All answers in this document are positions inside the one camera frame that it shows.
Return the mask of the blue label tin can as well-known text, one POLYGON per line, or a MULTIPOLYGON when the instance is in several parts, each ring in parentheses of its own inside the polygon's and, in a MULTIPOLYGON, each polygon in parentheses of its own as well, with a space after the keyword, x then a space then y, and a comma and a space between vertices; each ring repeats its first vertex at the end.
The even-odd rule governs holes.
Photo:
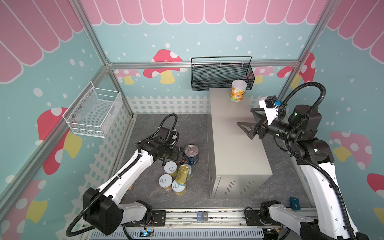
POLYGON ((185 162, 194 165, 199 161, 199 149, 196 145, 190 144, 185 148, 185 162))

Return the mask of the orange green plastic-lid can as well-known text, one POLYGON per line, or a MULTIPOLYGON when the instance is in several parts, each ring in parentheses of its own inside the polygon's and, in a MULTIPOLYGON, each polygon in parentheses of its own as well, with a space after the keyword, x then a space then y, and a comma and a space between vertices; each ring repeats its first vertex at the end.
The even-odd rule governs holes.
POLYGON ((232 82, 230 99, 234 102, 240 102, 245 96, 247 83, 243 80, 234 80, 232 82))

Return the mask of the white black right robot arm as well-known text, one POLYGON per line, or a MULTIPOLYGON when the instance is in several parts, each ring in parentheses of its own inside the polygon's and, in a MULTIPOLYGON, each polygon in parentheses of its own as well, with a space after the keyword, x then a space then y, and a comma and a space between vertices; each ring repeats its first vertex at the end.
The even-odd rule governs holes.
POLYGON ((297 105, 287 123, 275 119, 268 123, 267 112, 252 109, 256 123, 238 122, 250 139, 266 135, 284 141, 287 151, 296 159, 310 185, 317 218, 310 219, 278 201, 267 201, 259 210, 264 225, 280 223, 303 240, 367 240, 354 225, 337 183, 331 148, 316 137, 322 119, 318 108, 297 105))

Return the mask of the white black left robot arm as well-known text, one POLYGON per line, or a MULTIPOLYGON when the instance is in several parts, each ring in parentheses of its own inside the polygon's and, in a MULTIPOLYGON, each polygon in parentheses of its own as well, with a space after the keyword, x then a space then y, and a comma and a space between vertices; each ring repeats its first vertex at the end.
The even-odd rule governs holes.
POLYGON ((123 224, 146 225, 152 220, 152 206, 139 200, 122 204, 124 195, 156 160, 181 162, 185 156, 183 147, 159 145, 149 140, 136 147, 131 159, 114 176, 97 189, 89 188, 84 193, 82 218, 106 236, 123 224))

